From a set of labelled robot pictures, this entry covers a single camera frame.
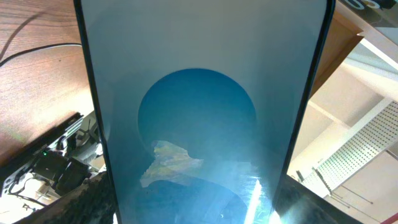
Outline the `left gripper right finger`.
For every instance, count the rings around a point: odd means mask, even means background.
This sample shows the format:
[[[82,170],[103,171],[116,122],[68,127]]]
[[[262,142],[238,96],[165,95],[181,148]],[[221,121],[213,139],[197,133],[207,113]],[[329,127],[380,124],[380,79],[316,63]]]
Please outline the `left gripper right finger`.
[[[287,175],[281,179],[273,207],[282,223],[361,223]]]

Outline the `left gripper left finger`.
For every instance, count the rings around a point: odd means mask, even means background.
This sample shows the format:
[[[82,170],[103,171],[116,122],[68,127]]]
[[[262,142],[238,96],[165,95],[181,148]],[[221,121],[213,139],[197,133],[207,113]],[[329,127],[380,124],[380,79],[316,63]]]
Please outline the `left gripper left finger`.
[[[116,212],[112,190],[108,173],[101,172],[16,224],[112,224]]]

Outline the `blue screen smartphone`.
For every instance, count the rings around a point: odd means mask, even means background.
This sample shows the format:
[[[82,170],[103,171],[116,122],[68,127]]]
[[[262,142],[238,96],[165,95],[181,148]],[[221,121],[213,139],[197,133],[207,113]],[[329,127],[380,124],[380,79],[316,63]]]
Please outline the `blue screen smartphone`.
[[[335,2],[74,7],[118,222],[278,222]]]

